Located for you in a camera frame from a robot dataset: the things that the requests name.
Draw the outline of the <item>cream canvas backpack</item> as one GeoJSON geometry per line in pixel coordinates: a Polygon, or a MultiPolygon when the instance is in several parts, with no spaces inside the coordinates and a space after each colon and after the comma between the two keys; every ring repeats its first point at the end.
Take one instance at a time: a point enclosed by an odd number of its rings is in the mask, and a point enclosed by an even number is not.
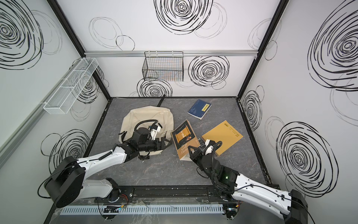
{"type": "MultiPolygon", "coordinates": [[[[130,112],[123,118],[118,140],[120,144],[132,137],[135,129],[144,127],[150,129],[151,125],[160,124],[162,129],[160,137],[165,137],[171,140],[171,132],[174,130],[173,114],[168,108],[145,106],[130,110],[130,112]]],[[[141,160],[149,159],[149,157],[139,157],[141,160]]]]}

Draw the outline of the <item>brown black cover book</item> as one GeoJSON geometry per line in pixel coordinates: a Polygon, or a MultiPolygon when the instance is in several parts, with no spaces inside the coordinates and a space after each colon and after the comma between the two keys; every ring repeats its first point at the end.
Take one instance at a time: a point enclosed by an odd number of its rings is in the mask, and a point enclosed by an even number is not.
{"type": "Polygon", "coordinates": [[[198,148],[200,146],[199,140],[194,133],[190,122],[185,120],[171,132],[171,136],[179,159],[181,161],[190,161],[188,147],[192,146],[198,148]]]}

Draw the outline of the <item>white mesh wall shelf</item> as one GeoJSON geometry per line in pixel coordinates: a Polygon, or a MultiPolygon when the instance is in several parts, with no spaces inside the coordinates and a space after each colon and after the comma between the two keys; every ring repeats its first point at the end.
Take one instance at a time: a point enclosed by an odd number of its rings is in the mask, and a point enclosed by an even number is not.
{"type": "Polygon", "coordinates": [[[43,109],[49,114],[67,114],[76,101],[93,103],[99,94],[98,84],[92,77],[97,68],[95,58],[76,60],[43,109]]]}

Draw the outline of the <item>dark blue book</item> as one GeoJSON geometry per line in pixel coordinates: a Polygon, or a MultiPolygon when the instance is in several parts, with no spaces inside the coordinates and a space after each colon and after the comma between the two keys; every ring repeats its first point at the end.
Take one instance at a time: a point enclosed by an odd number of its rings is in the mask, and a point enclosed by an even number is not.
{"type": "Polygon", "coordinates": [[[198,99],[194,105],[187,112],[189,115],[194,116],[200,120],[206,115],[211,108],[212,104],[198,99]]]}

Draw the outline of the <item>yellow kraft notebook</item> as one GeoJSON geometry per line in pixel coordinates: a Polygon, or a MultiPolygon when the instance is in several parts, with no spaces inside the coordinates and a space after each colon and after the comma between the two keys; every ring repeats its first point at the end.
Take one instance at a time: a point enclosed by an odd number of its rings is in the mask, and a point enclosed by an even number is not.
{"type": "Polygon", "coordinates": [[[242,139],[243,135],[225,120],[215,128],[202,135],[202,137],[205,141],[212,140],[215,142],[222,142],[222,146],[215,152],[217,156],[220,156],[242,139]]]}

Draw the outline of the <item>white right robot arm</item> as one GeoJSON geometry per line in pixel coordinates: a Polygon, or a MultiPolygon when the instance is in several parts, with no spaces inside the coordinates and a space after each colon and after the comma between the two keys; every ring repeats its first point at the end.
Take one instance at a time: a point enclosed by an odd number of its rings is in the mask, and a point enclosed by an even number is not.
{"type": "Polygon", "coordinates": [[[190,159],[211,180],[213,187],[226,199],[247,202],[275,214],[286,224],[307,224],[308,204],[297,190],[285,191],[256,182],[245,175],[223,166],[215,159],[221,142],[210,144],[204,150],[189,146],[190,159]]]}

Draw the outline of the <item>small black calculator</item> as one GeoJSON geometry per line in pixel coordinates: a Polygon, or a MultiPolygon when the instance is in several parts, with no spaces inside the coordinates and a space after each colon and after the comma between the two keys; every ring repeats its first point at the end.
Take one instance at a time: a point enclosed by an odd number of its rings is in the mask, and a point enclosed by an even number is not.
{"type": "Polygon", "coordinates": [[[201,147],[205,146],[205,141],[201,137],[198,138],[198,141],[201,147]]]}

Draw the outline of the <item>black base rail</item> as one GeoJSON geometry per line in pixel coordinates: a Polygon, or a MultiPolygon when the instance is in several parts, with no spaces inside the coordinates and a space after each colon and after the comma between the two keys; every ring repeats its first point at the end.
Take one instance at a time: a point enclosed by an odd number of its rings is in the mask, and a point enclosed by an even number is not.
{"type": "Polygon", "coordinates": [[[172,186],[120,186],[119,202],[135,203],[141,199],[193,199],[199,203],[233,203],[235,199],[247,197],[236,192],[235,196],[224,196],[212,185],[172,186]]]}

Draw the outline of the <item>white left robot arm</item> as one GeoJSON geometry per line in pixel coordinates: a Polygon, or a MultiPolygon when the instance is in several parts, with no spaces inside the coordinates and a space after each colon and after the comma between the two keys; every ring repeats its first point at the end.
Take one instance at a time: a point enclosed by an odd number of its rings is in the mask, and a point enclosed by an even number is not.
{"type": "Polygon", "coordinates": [[[116,203],[124,195],[112,178],[90,180],[89,177],[137,157],[148,159],[171,145],[172,140],[158,138],[152,130],[141,127],[134,131],[131,138],[116,144],[111,150],[79,159],[66,157],[43,185],[57,208],[86,198],[103,198],[109,203],[116,203]]]}

